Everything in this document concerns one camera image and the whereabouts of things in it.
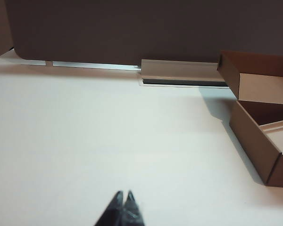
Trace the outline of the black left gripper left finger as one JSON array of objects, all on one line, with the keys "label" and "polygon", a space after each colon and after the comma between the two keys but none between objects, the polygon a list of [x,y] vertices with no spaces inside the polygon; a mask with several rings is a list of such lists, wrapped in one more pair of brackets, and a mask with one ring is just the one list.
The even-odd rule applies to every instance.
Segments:
[{"label": "black left gripper left finger", "polygon": [[119,226],[123,209],[123,191],[117,191],[95,226]]}]

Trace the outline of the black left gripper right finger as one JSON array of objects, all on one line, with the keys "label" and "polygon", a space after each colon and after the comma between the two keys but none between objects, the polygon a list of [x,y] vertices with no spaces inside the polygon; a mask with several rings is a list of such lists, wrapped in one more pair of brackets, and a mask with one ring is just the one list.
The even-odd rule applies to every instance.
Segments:
[{"label": "black left gripper right finger", "polygon": [[129,190],[127,199],[123,205],[122,213],[122,225],[123,226],[144,226],[144,220],[142,213],[135,201],[134,195]]}]

